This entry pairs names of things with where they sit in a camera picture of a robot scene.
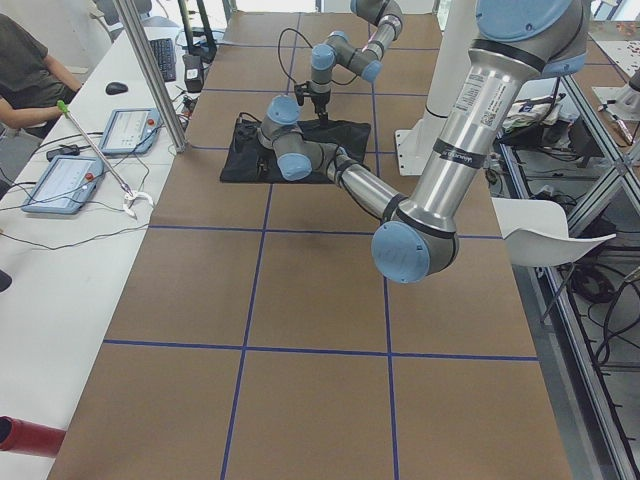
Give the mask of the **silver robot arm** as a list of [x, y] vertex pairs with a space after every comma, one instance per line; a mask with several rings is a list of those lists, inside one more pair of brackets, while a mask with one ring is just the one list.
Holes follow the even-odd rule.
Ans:
[[424, 115], [397, 138], [398, 153], [422, 170], [410, 195], [341, 146], [306, 139], [290, 97], [271, 101], [258, 140], [286, 180], [321, 173], [380, 221], [371, 251], [386, 278], [420, 281], [455, 260], [455, 213], [522, 86], [584, 65], [590, 15], [586, 1], [453, 2]]
[[376, 28], [362, 48], [353, 46], [343, 31], [333, 31], [323, 43], [311, 49], [310, 79], [296, 84], [294, 93], [299, 106], [310, 98], [320, 125], [329, 124], [327, 105], [331, 97], [333, 69], [341, 66], [355, 78], [373, 84], [382, 69], [382, 58], [392, 42], [402, 33], [404, 16], [401, 7], [392, 0], [356, 0], [350, 2], [351, 12]]

